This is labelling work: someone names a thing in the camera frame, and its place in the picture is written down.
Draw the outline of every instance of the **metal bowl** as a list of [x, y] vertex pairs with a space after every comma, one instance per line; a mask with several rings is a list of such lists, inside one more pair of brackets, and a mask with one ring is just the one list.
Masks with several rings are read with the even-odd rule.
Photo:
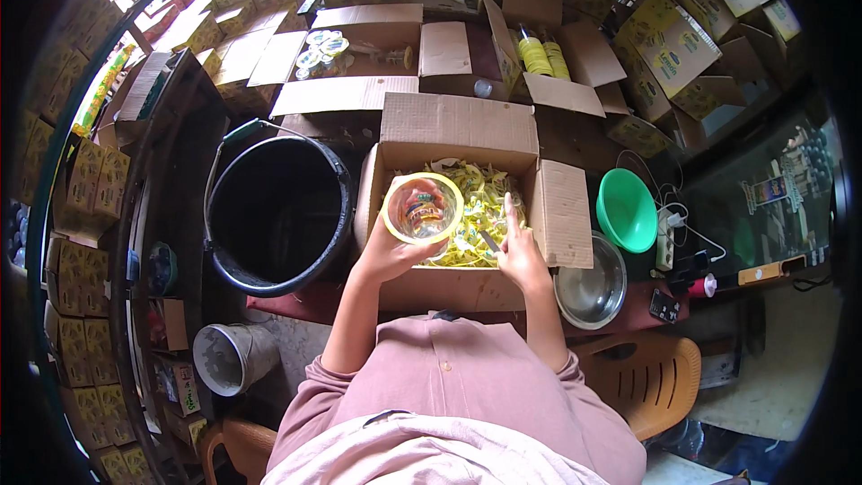
[[582, 330], [598, 330], [616, 317], [626, 296], [626, 264], [601, 232], [592, 232], [593, 268], [560, 268], [554, 294], [563, 317]]

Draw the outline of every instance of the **black bucket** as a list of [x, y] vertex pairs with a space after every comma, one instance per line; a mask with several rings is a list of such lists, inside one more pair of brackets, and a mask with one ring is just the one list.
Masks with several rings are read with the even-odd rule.
[[350, 237], [350, 174], [339, 156], [313, 139], [257, 143], [215, 185], [207, 205], [213, 264], [247, 295], [299, 290]]

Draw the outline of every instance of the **person's right hand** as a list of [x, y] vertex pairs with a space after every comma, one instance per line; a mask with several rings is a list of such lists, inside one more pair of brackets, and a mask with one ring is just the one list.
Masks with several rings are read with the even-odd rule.
[[500, 271], [521, 288], [525, 295], [539, 288], [550, 288], [553, 284], [539, 246], [533, 239], [531, 229], [518, 225], [518, 213], [512, 202], [512, 194], [506, 192], [503, 200], [506, 211], [506, 238], [500, 244], [500, 252], [494, 254]]

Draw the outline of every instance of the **gray bucket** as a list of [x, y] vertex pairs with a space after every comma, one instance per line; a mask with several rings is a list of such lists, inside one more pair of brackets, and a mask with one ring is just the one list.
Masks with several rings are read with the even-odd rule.
[[245, 392], [281, 362], [273, 335], [263, 326], [243, 324], [204, 326], [192, 354], [203, 383], [223, 397]]

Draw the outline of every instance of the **orange plastic chair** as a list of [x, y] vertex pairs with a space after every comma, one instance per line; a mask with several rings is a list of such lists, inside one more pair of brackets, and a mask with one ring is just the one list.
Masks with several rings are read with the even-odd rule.
[[266, 475], [266, 463], [273, 453], [276, 432], [241, 419], [225, 418], [207, 431], [201, 440], [203, 476], [207, 485], [216, 485], [213, 453], [223, 444], [231, 464], [246, 477], [249, 485], [259, 485]]
[[690, 339], [633, 331], [572, 351], [580, 359], [586, 385], [629, 423], [638, 440], [675, 426], [695, 404], [701, 357]]

